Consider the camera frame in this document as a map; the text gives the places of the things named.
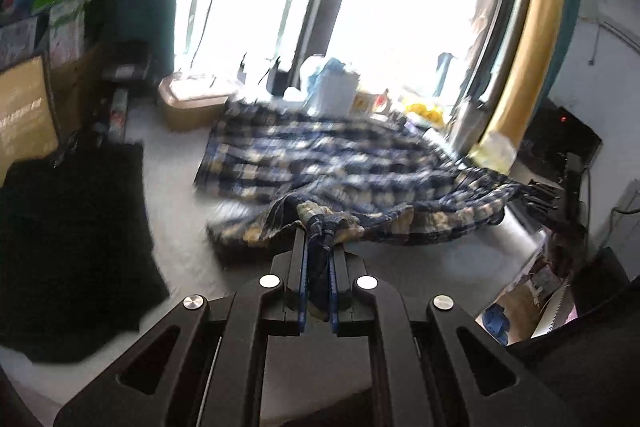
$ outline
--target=yellow curtain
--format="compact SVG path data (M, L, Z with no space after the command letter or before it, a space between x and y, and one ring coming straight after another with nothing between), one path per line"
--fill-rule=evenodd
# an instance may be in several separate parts
M530 0L513 65L487 132L520 145L556 46L564 0Z

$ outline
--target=round metal pivot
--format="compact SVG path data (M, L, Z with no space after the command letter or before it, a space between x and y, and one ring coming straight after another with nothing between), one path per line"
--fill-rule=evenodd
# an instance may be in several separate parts
M356 279L356 284L363 290L372 290L378 286L378 279L370 275L363 275Z
M436 295L433 298L433 305L439 310L447 311L453 308L453 299L448 295Z
M189 295L188 297L184 298L182 304L188 310L197 310L204 304L204 298L200 295Z
M272 273L260 277L260 286L263 288L275 288L278 284L280 284L280 277Z

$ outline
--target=plaid shirt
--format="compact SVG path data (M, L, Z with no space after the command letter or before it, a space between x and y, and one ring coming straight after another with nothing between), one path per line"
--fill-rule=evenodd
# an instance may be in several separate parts
M312 295L333 245L451 241L499 222L520 187L489 169L458 168L401 123L312 118L240 102L228 102L213 127L194 183L217 196L269 203L255 216L210 225L216 247L286 251L302 225Z

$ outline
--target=metal screw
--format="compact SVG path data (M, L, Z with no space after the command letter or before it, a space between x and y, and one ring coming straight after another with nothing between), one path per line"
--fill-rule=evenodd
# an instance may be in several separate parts
M447 311L453 308L453 299L448 295L436 295L433 298L433 305L439 310Z
M260 286L263 288L275 288L278 284L280 284L280 277L272 273L260 277Z
M373 288L378 286L378 279L370 275L363 275L362 277L358 277L356 279L356 284L363 290L372 290Z
M182 304L188 310L197 310L200 306L204 304L204 298L200 295L189 295L184 298Z

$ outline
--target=triangular cutout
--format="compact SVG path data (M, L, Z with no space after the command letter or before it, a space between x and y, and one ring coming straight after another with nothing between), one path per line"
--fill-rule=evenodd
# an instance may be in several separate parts
M516 376L471 331L458 328L456 333L482 395L489 396L516 383Z
M156 392L164 367L169 360L180 328L171 326L137 357L120 375L120 383L137 389L141 393Z

